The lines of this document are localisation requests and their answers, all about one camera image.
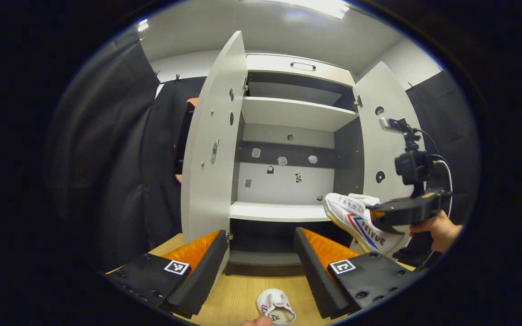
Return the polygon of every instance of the drawer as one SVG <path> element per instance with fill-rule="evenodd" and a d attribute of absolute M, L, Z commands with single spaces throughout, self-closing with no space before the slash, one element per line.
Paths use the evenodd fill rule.
<path fill-rule="evenodd" d="M 356 83 L 349 70 L 324 62 L 273 54 L 248 54 L 247 68 L 250 72 L 280 72 L 309 76 L 353 87 Z"/>

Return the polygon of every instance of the sneaker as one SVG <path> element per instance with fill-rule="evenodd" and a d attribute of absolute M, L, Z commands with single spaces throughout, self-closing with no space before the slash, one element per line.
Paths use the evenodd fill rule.
<path fill-rule="evenodd" d="M 297 317 L 290 300 L 279 289 L 267 289 L 257 298 L 257 308 L 262 315 L 273 319 L 274 326 L 288 326 Z"/>
<path fill-rule="evenodd" d="M 331 193 L 325 196 L 323 205 L 329 219 L 350 233 L 364 252 L 388 254 L 404 238 L 404 233 L 391 227 L 388 227 L 388 231 L 381 230 L 373 225 L 367 207 L 379 202 L 378 198 L 371 196 Z"/>

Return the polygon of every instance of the orange object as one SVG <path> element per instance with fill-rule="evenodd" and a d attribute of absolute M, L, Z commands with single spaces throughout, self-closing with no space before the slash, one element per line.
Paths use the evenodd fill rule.
<path fill-rule="evenodd" d="M 350 259 L 359 256 L 354 250 L 340 245 L 335 241 L 327 239 L 324 236 L 318 235 L 315 232 L 301 228 L 303 235 L 305 235 L 307 241 L 311 245 L 311 249 L 315 252 L 317 259 L 321 263 L 321 266 L 328 273 L 329 277 L 333 280 L 333 277 L 328 272 L 328 265 L 331 263 L 339 262 L 340 260 Z"/>
<path fill-rule="evenodd" d="M 162 255 L 161 257 L 190 264 L 191 272 L 188 275 L 190 276 L 190 274 L 193 273 L 194 269 L 197 268 L 199 262 L 201 262 L 201 259 L 203 258 L 207 250 L 209 250 L 209 247 L 213 243 L 213 240 L 215 240 L 217 235 L 219 235 L 219 232 L 220 231 L 215 231 L 213 233 L 210 233 L 209 235 L 200 237 L 199 239 L 191 241 L 186 245 L 180 246 L 175 250 L 172 250 L 168 254 Z"/>
<path fill-rule="evenodd" d="M 194 107 L 197 107 L 198 97 L 191 97 L 187 100 L 187 103 L 192 104 Z"/>

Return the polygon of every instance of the hand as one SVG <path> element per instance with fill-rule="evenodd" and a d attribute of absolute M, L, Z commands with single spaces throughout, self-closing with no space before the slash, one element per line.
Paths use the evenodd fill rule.
<path fill-rule="evenodd" d="M 412 233 L 430 231 L 434 240 L 430 249 L 444 253 L 452 245 L 458 233 L 462 230 L 462 225 L 454 225 L 441 209 L 435 217 L 427 219 L 422 224 L 410 225 Z"/>
<path fill-rule="evenodd" d="M 240 326 L 271 326 L 273 324 L 273 320 L 267 316 L 259 316 L 257 319 L 253 321 L 245 320 L 241 322 Z"/>

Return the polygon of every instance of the cabinet shelf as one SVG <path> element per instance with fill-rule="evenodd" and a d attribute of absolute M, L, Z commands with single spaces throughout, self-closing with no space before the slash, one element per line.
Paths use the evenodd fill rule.
<path fill-rule="evenodd" d="M 329 221 L 321 205 L 261 204 L 236 201 L 230 218 L 248 221 Z"/>
<path fill-rule="evenodd" d="M 246 124 L 291 126 L 335 132 L 358 114 L 349 110 L 306 101 L 273 97 L 243 97 L 241 113 Z"/>

